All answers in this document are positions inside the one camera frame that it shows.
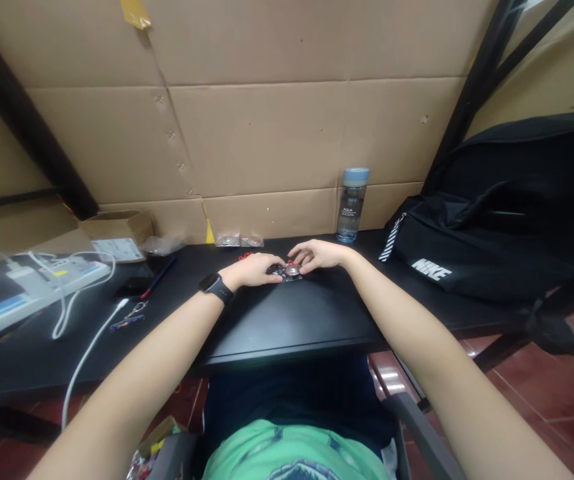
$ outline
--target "blue bottle cap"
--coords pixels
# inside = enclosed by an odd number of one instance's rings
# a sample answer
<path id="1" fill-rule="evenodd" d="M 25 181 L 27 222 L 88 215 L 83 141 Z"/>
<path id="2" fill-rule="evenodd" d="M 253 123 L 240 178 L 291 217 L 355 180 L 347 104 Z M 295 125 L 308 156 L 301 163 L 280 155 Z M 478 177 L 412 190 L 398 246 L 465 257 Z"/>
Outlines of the blue bottle cap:
<path id="1" fill-rule="evenodd" d="M 343 184 L 345 187 L 364 187 L 369 180 L 369 169 L 346 169 Z"/>

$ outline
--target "plug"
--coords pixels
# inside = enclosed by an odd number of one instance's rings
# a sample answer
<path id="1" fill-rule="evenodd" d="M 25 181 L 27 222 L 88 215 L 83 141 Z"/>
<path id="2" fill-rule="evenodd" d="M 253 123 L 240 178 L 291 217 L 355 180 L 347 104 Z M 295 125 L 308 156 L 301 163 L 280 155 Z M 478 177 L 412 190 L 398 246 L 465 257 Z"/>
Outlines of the plug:
<path id="1" fill-rule="evenodd" d="M 53 292 L 53 287 L 47 282 L 42 275 L 31 267 L 21 267 L 16 264 L 18 268 L 14 268 L 9 264 L 11 271 L 6 275 L 16 282 L 20 287 L 34 298 L 46 297 Z"/>

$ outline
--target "black phone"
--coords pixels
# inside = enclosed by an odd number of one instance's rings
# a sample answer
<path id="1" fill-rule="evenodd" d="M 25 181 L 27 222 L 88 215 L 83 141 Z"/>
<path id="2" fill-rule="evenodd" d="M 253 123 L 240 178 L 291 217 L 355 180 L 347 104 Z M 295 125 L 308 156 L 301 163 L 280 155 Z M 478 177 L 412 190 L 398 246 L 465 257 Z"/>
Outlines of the black phone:
<path id="1" fill-rule="evenodd" d="M 131 277 L 126 280 L 113 294 L 113 298 L 141 297 L 151 286 L 153 277 Z"/>

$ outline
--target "hand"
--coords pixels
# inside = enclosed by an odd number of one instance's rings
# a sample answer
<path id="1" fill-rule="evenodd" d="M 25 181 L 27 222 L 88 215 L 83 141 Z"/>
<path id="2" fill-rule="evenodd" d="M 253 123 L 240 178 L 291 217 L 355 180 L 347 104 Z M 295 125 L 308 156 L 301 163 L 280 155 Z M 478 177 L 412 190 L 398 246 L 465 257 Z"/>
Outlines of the hand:
<path id="1" fill-rule="evenodd" d="M 341 265 L 351 252 L 353 250 L 342 245 L 322 240 L 309 240 L 304 243 L 298 243 L 289 252 L 289 256 L 292 257 L 296 253 L 298 254 L 293 262 L 300 265 L 300 273 L 304 275 L 318 267 Z"/>
<path id="2" fill-rule="evenodd" d="M 255 287 L 265 283 L 282 282 L 280 275 L 267 275 L 267 269 L 274 263 L 285 266 L 285 261 L 280 257 L 268 253 L 254 253 L 218 273 L 229 290 L 236 291 L 243 285 Z"/>

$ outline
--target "black backpack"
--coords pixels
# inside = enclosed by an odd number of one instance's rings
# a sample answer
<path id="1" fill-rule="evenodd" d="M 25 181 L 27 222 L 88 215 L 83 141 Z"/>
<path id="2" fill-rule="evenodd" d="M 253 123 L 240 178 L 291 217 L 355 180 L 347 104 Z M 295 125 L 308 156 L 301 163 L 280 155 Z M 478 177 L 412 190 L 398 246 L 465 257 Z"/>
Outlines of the black backpack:
<path id="1" fill-rule="evenodd" d="M 395 257 L 446 291 L 534 301 L 574 276 L 574 113 L 492 127 L 389 220 Z"/>

